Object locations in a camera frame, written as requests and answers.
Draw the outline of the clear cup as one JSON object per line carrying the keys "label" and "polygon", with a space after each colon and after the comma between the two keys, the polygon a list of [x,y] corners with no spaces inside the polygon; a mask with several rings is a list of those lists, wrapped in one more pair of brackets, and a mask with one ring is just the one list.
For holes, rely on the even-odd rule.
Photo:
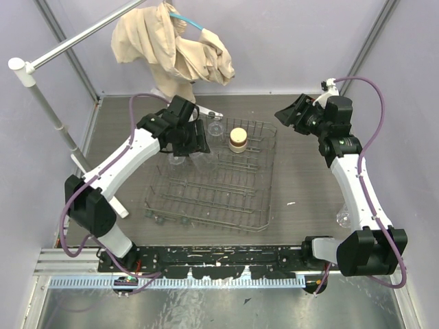
{"label": "clear cup", "polygon": [[189,155],[192,163],[200,173],[206,173],[211,168],[210,154],[196,152]]}
{"label": "clear cup", "polygon": [[336,221],[342,228],[350,228],[351,219],[347,205],[344,204],[336,215]]}
{"label": "clear cup", "polygon": [[170,177],[179,178],[185,174],[185,169],[187,168],[186,157],[169,154],[167,160]]}

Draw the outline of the clear tumbler from corner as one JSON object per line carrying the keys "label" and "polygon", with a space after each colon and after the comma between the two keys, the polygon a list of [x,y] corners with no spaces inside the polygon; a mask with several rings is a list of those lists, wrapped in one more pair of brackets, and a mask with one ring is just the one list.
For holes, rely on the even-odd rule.
{"label": "clear tumbler from corner", "polygon": [[211,143],[220,144],[224,141],[225,127],[220,121],[213,121],[207,127],[208,138]]}

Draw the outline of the aluminium frame rail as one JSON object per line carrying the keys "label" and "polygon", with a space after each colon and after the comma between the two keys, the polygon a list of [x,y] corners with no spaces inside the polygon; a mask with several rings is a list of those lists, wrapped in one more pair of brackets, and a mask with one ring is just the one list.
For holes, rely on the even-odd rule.
{"label": "aluminium frame rail", "polygon": [[[306,260],[316,259],[310,252],[301,248],[302,254]],[[371,255],[370,258],[361,258],[357,263],[351,263],[347,266],[339,268],[336,264],[330,267],[327,265],[326,269],[340,272],[345,276],[384,276],[394,273],[397,268],[397,260],[394,256],[380,259],[376,255]],[[65,254],[62,249],[44,249],[38,258],[36,273],[44,273],[49,275],[56,274],[88,274],[88,273],[131,273],[124,269],[121,263],[116,265],[108,253],[100,248],[85,248],[81,254],[75,258],[71,258]],[[299,274],[320,274],[315,271],[300,272]]]}

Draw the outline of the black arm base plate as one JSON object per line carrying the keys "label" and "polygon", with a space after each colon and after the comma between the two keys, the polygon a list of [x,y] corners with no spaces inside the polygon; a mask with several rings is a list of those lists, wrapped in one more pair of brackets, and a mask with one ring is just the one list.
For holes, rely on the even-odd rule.
{"label": "black arm base plate", "polygon": [[142,246],[121,263],[131,273],[161,273],[168,279],[212,280],[242,276],[247,269],[250,278],[258,280],[295,278],[300,272],[320,273],[326,270],[324,260],[306,260],[299,246]]}

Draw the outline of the beige brown travel cup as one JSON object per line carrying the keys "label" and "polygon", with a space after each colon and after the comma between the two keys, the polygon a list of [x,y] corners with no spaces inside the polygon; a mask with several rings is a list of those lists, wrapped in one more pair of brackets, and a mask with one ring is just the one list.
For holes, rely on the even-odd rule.
{"label": "beige brown travel cup", "polygon": [[240,154],[244,152],[248,145],[248,134],[242,127],[236,127],[230,131],[228,142],[229,148],[232,152]]}

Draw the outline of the teal clothes hanger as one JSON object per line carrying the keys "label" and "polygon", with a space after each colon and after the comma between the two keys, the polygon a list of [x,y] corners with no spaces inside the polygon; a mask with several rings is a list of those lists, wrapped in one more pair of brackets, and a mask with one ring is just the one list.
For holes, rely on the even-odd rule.
{"label": "teal clothes hanger", "polygon": [[198,29],[198,30],[200,30],[200,31],[202,31],[202,30],[204,29],[203,26],[201,26],[200,24],[196,23],[195,21],[192,21],[191,19],[188,19],[188,18],[185,17],[185,16],[181,16],[181,15],[179,15],[179,14],[175,14],[175,13],[173,13],[173,12],[171,12],[171,13],[169,14],[169,16],[172,17],[172,18],[175,18],[175,19],[179,19],[179,20],[181,20],[181,21],[184,21],[185,23],[192,25],[193,27],[195,27],[196,29]]}

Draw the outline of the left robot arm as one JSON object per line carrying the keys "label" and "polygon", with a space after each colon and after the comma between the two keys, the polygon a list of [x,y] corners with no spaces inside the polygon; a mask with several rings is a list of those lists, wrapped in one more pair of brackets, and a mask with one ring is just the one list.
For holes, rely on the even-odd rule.
{"label": "left robot arm", "polygon": [[121,271],[137,265],[134,243],[117,225],[110,200],[120,186],[147,160],[158,153],[177,157],[209,153],[201,114],[195,103],[175,96],[167,105],[130,122],[130,135],[115,152],[82,177],[71,175],[64,183],[65,206],[60,227],[66,218],[84,228],[112,255]]}

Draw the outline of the beige cloth garment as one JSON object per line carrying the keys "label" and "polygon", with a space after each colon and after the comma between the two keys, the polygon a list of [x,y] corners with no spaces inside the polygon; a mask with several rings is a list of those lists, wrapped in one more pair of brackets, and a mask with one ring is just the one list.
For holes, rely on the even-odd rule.
{"label": "beige cloth garment", "polygon": [[124,14],[112,32],[111,48],[119,64],[143,60],[166,97],[195,102],[197,80],[227,85],[234,77],[232,58],[217,34],[203,28],[197,40],[183,38],[187,22],[164,1]]}

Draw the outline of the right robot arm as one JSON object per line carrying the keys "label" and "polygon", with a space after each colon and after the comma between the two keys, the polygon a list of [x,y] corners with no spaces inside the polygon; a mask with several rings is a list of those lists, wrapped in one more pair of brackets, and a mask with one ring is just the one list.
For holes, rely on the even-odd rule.
{"label": "right robot arm", "polygon": [[344,276],[384,276],[394,273],[407,246],[407,234],[384,213],[360,156],[362,146],[351,134],[353,102],[339,95],[317,101],[301,94],[275,117],[303,135],[318,138],[319,152],[340,186],[350,215],[351,234],[343,241],[308,236],[302,242],[301,262],[315,270],[325,261]]}

